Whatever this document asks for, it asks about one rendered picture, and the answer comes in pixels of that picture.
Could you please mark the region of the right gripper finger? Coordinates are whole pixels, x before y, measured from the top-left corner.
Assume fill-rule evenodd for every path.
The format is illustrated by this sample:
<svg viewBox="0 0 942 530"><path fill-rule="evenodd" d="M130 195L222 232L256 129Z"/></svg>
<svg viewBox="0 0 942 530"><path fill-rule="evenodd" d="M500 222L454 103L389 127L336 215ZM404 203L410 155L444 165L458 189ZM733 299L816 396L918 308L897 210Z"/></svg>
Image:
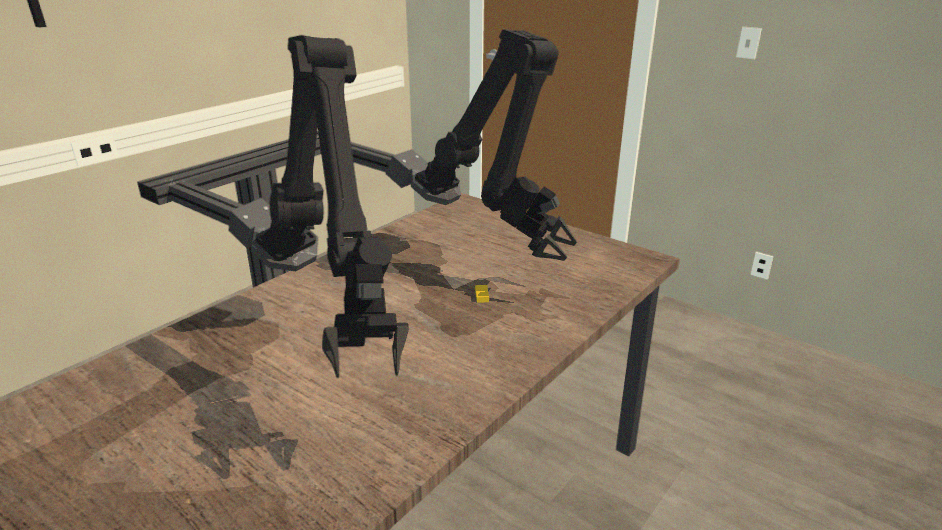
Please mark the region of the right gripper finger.
<svg viewBox="0 0 942 530"><path fill-rule="evenodd" d="M330 348L328 343L330 343ZM331 350L332 349L332 353ZM322 350L331 362L335 375L339 378L339 351L338 351L338 336L337 336L337 327L326 327L324 328L323 334L323 343ZM333 356L334 358L333 358ZM334 364L336 364L334 366Z"/></svg>
<svg viewBox="0 0 942 530"><path fill-rule="evenodd" d="M394 341L393 341L393 345L392 345L392 353L393 353L393 362L394 362L395 376L398 376L398 373L399 373L400 358L401 358L401 354L402 354L401 352L403 351L403 348L404 348L404 345L405 345L405 341L406 341L406 338L407 338L408 330L409 330L409 327L408 327L408 326L397 326L397 328L396 328L396 332L395 332L395 336L394 336ZM404 345L403 345L403 343L404 343ZM401 351L401 349L402 349L402 351Z"/></svg>

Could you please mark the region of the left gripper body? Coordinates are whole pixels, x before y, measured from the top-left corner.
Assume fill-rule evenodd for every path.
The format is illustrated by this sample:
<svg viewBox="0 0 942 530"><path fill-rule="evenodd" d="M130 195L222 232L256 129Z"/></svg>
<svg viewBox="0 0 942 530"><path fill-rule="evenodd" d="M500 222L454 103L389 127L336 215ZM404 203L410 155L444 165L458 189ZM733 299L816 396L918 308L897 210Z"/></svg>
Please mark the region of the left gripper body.
<svg viewBox="0 0 942 530"><path fill-rule="evenodd" d="M527 212L526 212L526 213L527 213ZM534 239L531 240L530 244L528 245L529 249L531 249L531 250L533 251L532 255L534 256L535 252L537 251L537 249L539 248L539 246L541 245L541 243L542 243L543 240L544 240L542 237L544 237L544 235L546 234L547 231L549 231L549 232L552 231L552 229L554 228L554 226L555 226L556 223L558 222L560 216L558 216L558 218L556 218L556 217L554 217L553 215L552 215L552 216L549 215L549 217L545 220L545 222L540 226L540 228L538 229L538 231L537 231L536 234L534 235L533 233L531 233L530 231L528 231L527 229L525 229L524 227L522 227L521 225L519 225L520 222L521 222L521 220L523 219L523 217L524 217L524 215L525 215L526 213L524 213L523 216L521 217L521 219L519 220L516 229L518 229L519 231L521 231L522 233L524 233L525 235L527 235L527 236L530 237L531 239L533 239L533 237L534 237ZM556 222L556 221L557 221L557 222ZM555 223L555 222L556 222L556 223ZM551 229L551 227L553 227L553 228ZM544 229L545 229L545 230L544 230ZM544 230L544 231L543 231L543 230ZM541 233L542 233L542 234L541 234ZM539 237L539 236L540 236L540 237ZM542 240L541 240L541 239L542 239ZM538 244L539 242L540 242L540 244ZM537 245L538 245L538 247L536 248ZM536 249L535 249L535 248L536 248Z"/></svg>

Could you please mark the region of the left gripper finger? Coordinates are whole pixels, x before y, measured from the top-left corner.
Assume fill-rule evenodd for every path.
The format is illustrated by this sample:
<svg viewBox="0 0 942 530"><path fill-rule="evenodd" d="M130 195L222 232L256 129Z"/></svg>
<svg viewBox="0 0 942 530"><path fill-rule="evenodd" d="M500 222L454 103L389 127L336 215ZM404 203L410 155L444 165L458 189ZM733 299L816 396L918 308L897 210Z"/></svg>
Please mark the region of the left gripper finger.
<svg viewBox="0 0 942 530"><path fill-rule="evenodd" d="M556 233L558 232L558 230L559 230L560 227L563 228L563 230L564 230L565 233L568 235L568 237L571 239L571 241L570 241L570 240L567 240L567 239L564 239L564 238L562 238L562 237L556 235ZM575 246L576 243L577 243L576 239L574 238L574 236L573 236L572 233L570 232L569 228L567 227L567 225L566 225L566 223L565 223L565 221L564 221L564 219L563 219L562 217L559 218L558 222L556 223L556 225L555 225L554 228L552 229L552 231L551 231L551 233L550 233L550 236L553 238L554 241L561 242L561 243L565 243L565 244L568 244L568 245Z"/></svg>
<svg viewBox="0 0 942 530"><path fill-rule="evenodd" d="M548 244L552 246L560 254L560 256L543 252ZM543 240L543 242L541 243L541 245L535 252L534 256L540 257L540 258L562 260L562 261L565 261L567 258L566 254L562 251L562 249L558 246L558 244L553 240L553 238L549 234L547 234L547 236L545 237L545 239Z"/></svg>

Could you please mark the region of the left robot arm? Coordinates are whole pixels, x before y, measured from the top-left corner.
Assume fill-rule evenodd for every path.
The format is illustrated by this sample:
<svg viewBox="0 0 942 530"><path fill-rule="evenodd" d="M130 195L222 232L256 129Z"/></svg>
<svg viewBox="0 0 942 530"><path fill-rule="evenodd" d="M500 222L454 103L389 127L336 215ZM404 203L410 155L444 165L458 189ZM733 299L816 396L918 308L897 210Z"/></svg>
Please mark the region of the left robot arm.
<svg viewBox="0 0 942 530"><path fill-rule="evenodd" d="M547 75L553 75L558 48L548 39L523 30L503 29L499 38L498 51L464 115L452 132L438 140L433 161L416 174L415 180L433 195L458 186L460 180L453 170L460 164L471 167L478 159L481 131L516 73L499 146L481 199L492 212L501 210L500 218L513 227L527 212L519 225L535 235L548 218L546 212L560 203L545 186L540 190L535 182L527 177L517 178L516 174L539 93Z"/></svg>

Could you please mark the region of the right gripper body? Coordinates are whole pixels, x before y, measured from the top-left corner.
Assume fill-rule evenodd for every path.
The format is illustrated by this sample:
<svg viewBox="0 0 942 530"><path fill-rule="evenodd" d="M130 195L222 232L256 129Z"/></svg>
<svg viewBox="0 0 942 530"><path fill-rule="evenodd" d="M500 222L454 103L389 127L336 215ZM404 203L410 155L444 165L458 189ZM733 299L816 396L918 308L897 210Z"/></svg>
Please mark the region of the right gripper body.
<svg viewBox="0 0 942 530"><path fill-rule="evenodd" d="M392 339L397 326L408 326L396 321L395 313L336 314L338 347L362 347L365 338Z"/></svg>

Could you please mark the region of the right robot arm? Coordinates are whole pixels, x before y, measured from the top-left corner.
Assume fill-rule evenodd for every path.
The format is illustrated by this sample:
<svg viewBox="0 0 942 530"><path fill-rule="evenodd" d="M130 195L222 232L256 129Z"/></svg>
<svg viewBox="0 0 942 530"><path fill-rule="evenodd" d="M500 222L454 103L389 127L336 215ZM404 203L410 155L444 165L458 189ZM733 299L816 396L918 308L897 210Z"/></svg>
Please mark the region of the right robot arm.
<svg viewBox="0 0 942 530"><path fill-rule="evenodd" d="M381 284L392 253L367 231L345 105L344 83L357 76L354 52L343 40L330 39L288 38L294 79L287 163L281 183L273 183L272 227L258 233L256 242L276 261L315 244L310 229L324 217L324 190L313 182L318 129L328 200L327 257L333 277L345 276L344 312L386 313Z"/></svg>

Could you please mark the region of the yellow block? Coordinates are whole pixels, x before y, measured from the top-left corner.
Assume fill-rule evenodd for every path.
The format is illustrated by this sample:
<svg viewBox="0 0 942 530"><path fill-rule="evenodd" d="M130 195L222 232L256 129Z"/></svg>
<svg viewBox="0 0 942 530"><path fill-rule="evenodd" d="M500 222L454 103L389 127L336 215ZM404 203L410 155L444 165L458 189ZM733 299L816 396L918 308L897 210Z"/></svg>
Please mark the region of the yellow block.
<svg viewBox="0 0 942 530"><path fill-rule="evenodd" d="M477 303L489 302L489 293L488 293L487 285L475 285L475 292L476 292Z"/></svg>

